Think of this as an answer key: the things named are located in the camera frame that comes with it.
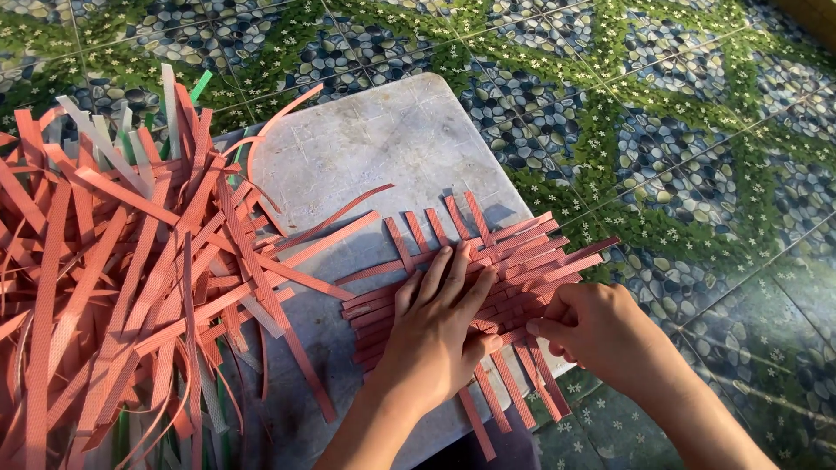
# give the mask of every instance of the tiled floor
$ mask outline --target tiled floor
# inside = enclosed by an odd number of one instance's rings
[[[756,0],[0,0],[0,130],[71,95],[166,138],[160,61],[213,133],[442,75],[535,213],[624,240],[620,282],[783,467],[836,465],[836,61]],[[64,137],[74,138],[67,121]],[[680,467],[573,370],[545,468]],[[538,408],[536,398],[533,407]]]

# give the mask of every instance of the left hand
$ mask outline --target left hand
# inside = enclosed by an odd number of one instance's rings
[[[408,404],[415,419],[452,398],[479,360],[502,347],[499,335],[473,335],[467,326],[485,302],[497,275],[484,268],[463,296],[470,245],[444,247],[426,274],[415,274],[395,294],[395,325],[367,386]],[[450,272],[444,277],[452,258]]]

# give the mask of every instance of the hand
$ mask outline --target hand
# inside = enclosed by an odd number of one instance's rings
[[[496,277],[494,268],[483,269],[462,295],[469,252],[464,242],[455,256],[452,248],[442,248],[426,274],[416,271],[398,290],[395,325],[366,384],[409,404],[415,419],[453,397],[470,380],[479,360],[502,347],[499,335],[466,338],[467,326]]]
[[[653,400],[651,389],[681,377],[690,383],[693,376],[667,335],[619,284],[562,285],[543,318],[526,327],[549,341],[553,355],[582,364],[637,402]]]

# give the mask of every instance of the scratched surface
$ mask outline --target scratched surface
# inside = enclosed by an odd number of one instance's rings
[[[431,248],[437,248],[423,209],[434,207],[448,237],[456,239],[456,229],[442,201],[449,194],[456,196],[472,235],[478,232],[466,209],[465,190],[477,197],[491,230],[532,216],[444,79],[430,73],[287,116],[252,156],[251,171],[251,179],[282,208],[284,213],[276,217],[292,234],[316,225],[361,193],[394,183],[395,188],[358,205],[332,230],[375,209],[381,217],[395,218],[412,254],[419,249],[403,211],[415,212]],[[281,258],[291,254],[283,253]],[[381,218],[299,269],[333,282],[398,258]],[[344,287],[362,294],[404,277],[405,271],[400,270]],[[354,333],[340,317],[337,299],[298,284],[292,287],[297,295],[283,307],[341,419],[362,385],[362,368],[350,360]],[[530,386],[512,349],[505,347],[502,353],[522,393],[527,394]],[[309,468],[340,421],[330,425],[324,422],[284,340],[268,340],[268,356],[269,396],[263,406],[257,406],[262,416],[254,415],[247,422],[243,452],[245,458],[256,459],[247,466]],[[555,375],[571,367],[562,359],[546,357]],[[482,363],[503,409],[507,408],[510,398],[493,363],[490,358]],[[251,393],[260,390],[259,376],[243,369],[245,382],[251,382],[245,388]],[[482,393],[475,383],[470,390],[486,421],[490,413]],[[265,421],[269,440],[263,436],[265,426],[259,421]],[[393,468],[414,467],[470,430],[464,409],[454,398],[421,420]]]

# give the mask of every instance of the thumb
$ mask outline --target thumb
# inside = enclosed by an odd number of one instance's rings
[[[528,333],[534,336],[545,338],[562,346],[572,342],[572,335],[570,334],[572,327],[552,319],[530,319],[525,328]]]
[[[502,347],[499,335],[479,335],[468,340],[461,349],[461,367],[469,377],[476,369],[476,364],[486,355]]]

